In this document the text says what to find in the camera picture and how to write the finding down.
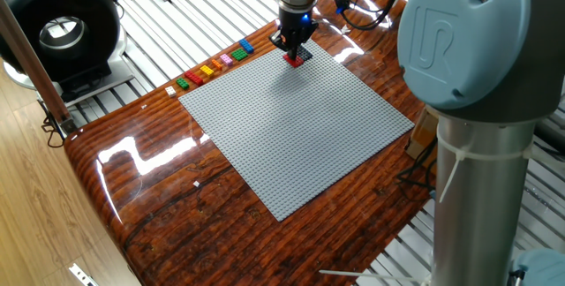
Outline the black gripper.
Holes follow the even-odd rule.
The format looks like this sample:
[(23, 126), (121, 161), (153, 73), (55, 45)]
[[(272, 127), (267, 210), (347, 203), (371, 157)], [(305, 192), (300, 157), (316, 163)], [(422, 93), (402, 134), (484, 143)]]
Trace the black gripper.
[(311, 11), (295, 13), (284, 9), (279, 10), (279, 20), (279, 30), (269, 35), (268, 39), (278, 49), (288, 52), (290, 60), (295, 60), (298, 48), (318, 28), (318, 21), (312, 18)]

